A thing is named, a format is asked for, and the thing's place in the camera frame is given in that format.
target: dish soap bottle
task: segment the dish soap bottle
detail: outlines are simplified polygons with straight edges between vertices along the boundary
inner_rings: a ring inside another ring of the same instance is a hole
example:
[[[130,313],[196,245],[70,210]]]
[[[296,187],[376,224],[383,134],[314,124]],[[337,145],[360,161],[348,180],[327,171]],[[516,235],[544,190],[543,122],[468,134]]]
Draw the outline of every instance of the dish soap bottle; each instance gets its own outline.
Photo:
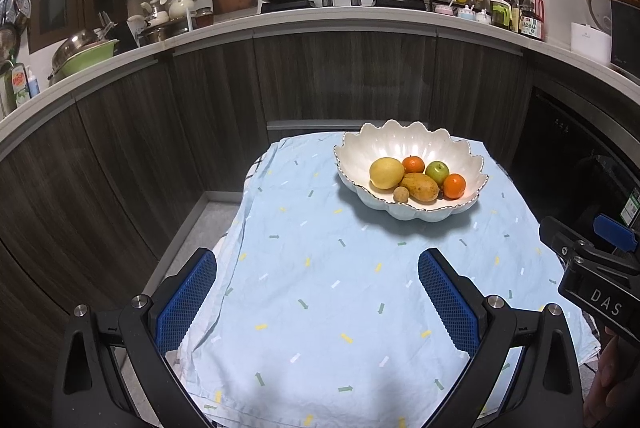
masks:
[[[40,93],[40,86],[36,75],[31,71],[31,67],[27,66],[27,84],[29,86],[29,95],[34,98]]]
[[[16,64],[11,71],[11,84],[14,88],[15,104],[21,106],[31,99],[27,72],[22,63]]]

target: white scalloped bowl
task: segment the white scalloped bowl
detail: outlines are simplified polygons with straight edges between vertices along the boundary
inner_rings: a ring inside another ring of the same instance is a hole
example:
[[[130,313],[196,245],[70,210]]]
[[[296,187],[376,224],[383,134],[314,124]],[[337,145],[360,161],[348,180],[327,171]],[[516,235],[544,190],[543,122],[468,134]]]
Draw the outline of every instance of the white scalloped bowl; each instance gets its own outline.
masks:
[[[338,175],[348,189],[374,210],[386,210],[398,220],[420,218],[426,222],[439,222],[467,211],[473,206],[480,191],[489,179],[482,173],[484,158],[471,155],[468,141],[452,140],[444,128],[434,132],[427,130],[421,122],[402,126],[397,121],[387,121],[377,128],[370,123],[359,132],[345,132],[342,146],[334,147]],[[432,161],[443,161],[451,173],[465,178],[465,193],[459,199],[437,199],[424,203],[409,198],[407,204],[395,202],[393,190],[380,190],[369,180],[369,167],[381,157],[405,157],[417,155],[426,165]]]

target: blue gripper pad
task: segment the blue gripper pad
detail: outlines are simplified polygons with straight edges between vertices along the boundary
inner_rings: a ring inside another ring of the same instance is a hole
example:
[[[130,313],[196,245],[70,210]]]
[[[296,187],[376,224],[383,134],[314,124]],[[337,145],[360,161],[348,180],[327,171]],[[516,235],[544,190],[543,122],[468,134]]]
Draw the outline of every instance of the blue gripper pad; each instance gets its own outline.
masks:
[[[636,234],[607,215],[593,219],[593,232],[622,251],[633,253],[638,248]]]
[[[176,350],[216,279],[216,260],[206,252],[169,300],[156,322],[156,347],[163,356]]]
[[[478,319],[440,264],[427,249],[418,259],[418,277],[458,350],[472,358],[478,351]]]

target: pot lid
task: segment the pot lid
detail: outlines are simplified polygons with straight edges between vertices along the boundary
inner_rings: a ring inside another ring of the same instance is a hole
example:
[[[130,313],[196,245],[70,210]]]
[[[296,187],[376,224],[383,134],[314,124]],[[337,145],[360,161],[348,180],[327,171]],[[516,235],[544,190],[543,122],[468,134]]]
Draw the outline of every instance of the pot lid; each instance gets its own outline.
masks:
[[[611,0],[584,0],[587,24],[611,34]]]

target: sticker label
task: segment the sticker label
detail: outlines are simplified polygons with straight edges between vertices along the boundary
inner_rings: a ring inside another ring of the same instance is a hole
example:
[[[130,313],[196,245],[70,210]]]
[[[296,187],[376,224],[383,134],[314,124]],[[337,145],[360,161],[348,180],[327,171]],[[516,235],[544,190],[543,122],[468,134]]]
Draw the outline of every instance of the sticker label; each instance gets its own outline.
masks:
[[[624,209],[620,212],[620,218],[622,218],[626,226],[631,225],[638,214],[638,210],[640,210],[640,191],[638,191],[638,188],[634,188]]]
[[[542,22],[530,16],[521,16],[520,32],[542,40]]]

